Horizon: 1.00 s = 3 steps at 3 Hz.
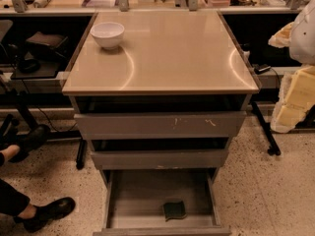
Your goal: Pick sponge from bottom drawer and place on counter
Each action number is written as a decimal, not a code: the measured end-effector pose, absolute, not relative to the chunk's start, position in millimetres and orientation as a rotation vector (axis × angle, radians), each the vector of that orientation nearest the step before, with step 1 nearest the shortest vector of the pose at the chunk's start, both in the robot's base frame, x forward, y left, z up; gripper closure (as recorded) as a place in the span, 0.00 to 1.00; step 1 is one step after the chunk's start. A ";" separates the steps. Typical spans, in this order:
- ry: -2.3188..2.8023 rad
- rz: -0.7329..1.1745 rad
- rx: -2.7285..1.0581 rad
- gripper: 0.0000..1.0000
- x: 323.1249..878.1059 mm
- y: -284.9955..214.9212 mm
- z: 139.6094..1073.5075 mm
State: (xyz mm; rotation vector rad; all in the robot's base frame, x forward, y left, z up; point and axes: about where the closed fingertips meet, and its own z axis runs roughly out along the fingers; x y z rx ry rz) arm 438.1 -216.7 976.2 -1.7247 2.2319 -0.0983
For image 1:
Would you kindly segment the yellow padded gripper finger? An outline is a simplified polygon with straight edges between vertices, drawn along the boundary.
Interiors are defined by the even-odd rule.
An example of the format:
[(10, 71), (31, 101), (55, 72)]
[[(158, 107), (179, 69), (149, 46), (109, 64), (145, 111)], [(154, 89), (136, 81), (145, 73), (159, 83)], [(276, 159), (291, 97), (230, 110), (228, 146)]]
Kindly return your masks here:
[(281, 82), (279, 101), (276, 103), (271, 129), (287, 133), (303, 121), (315, 105), (315, 67), (302, 66), (293, 74), (285, 74)]

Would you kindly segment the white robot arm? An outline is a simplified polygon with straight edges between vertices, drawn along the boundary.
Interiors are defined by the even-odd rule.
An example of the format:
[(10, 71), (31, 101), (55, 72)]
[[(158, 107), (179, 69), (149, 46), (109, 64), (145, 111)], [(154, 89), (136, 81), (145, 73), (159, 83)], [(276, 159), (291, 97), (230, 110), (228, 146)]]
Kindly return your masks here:
[(315, 105), (315, 0), (311, 0), (292, 23), (287, 24), (268, 41), (276, 48), (287, 47), (289, 57), (301, 64), (292, 75), (281, 81), (271, 129), (287, 133), (303, 121)]

